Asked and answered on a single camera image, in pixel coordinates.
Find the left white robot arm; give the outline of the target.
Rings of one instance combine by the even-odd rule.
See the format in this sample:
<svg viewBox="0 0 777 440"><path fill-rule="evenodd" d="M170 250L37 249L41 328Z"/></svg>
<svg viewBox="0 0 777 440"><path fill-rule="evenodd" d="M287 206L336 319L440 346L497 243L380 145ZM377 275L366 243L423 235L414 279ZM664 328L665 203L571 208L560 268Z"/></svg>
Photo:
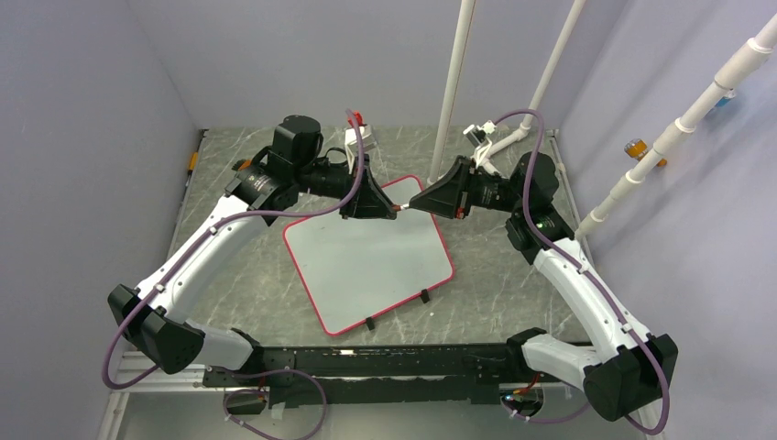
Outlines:
<svg viewBox="0 0 777 440"><path fill-rule="evenodd" d="M167 374L192 363L213 363L239 384L256 382L264 368L260 344L238 330L196 324L190 319L192 310L217 271L244 244L280 217L301 217L291 208L303 193L335 201L317 215L396 218L396 205L370 171L356 114L349 113L348 121L356 135L356 157L333 163L322 154L320 123L306 115L286 116L269 146L235 164L223 195L182 247L137 286L119 284L108 294L117 335Z"/></svg>

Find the red framed whiteboard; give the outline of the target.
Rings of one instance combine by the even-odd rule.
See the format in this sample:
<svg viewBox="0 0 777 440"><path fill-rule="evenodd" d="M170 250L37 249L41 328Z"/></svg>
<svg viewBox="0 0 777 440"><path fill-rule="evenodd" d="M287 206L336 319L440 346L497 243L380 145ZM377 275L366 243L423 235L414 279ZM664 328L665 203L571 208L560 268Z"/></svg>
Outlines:
<svg viewBox="0 0 777 440"><path fill-rule="evenodd" d="M417 210L394 220L331 213L287 225L283 240L323 331L342 335L454 276L435 218Z"/></svg>

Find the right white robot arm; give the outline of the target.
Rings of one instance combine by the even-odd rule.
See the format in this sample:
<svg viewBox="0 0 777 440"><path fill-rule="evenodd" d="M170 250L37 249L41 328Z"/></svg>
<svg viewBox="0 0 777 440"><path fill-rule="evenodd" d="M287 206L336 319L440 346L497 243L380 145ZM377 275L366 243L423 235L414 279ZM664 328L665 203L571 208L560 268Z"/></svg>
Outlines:
<svg viewBox="0 0 777 440"><path fill-rule="evenodd" d="M560 187L553 159L526 153L508 178L457 157L452 168L407 206L448 219L478 207L508 214L510 244L561 294L589 338L575 346L532 328L507 342L504 365L515 380L549 374L582 391L610 422L653 402L665 402L678 348L669 335L654 335L602 281L572 228L553 205Z"/></svg>

